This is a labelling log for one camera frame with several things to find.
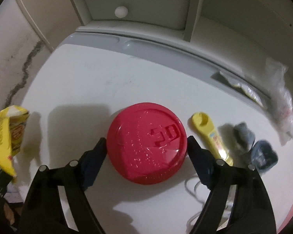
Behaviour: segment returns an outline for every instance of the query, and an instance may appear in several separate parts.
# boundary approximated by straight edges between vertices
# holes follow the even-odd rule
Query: drawer knob
[[[125,6],[119,6],[115,9],[115,16],[118,18],[124,18],[128,14],[128,9]]]

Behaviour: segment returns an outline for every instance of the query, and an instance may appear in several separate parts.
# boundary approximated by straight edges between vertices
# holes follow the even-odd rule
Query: red plastic cap
[[[107,152],[115,169],[138,184],[156,184],[174,175],[187,152],[187,135],[178,117],[154,103],[123,110],[107,134]]]

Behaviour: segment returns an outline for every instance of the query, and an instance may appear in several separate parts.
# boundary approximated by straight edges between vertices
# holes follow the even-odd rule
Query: screw
[[[225,165],[225,161],[223,161],[222,159],[217,159],[216,163],[220,166],[224,166]]]
[[[252,164],[249,164],[249,165],[248,165],[248,168],[249,168],[251,171],[254,171],[254,170],[256,169],[255,166],[252,165]]]
[[[69,162],[69,165],[71,167],[75,167],[76,165],[78,165],[78,161],[77,160],[72,160],[71,162]]]
[[[44,172],[47,169],[47,166],[42,165],[39,167],[39,171]]]

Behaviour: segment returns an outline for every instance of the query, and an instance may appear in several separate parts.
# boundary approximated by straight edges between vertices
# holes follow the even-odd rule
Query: white drawer
[[[129,20],[171,29],[185,28],[190,0],[85,0],[93,20]],[[124,18],[115,9],[125,6]]]

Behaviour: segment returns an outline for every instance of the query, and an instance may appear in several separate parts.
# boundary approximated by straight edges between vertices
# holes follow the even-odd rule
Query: yellow measuring spoon
[[[223,159],[228,165],[232,166],[233,159],[229,156],[229,151],[222,142],[211,118],[206,113],[195,113],[192,116],[192,122],[207,142],[208,150],[210,150],[213,156],[216,159]]]

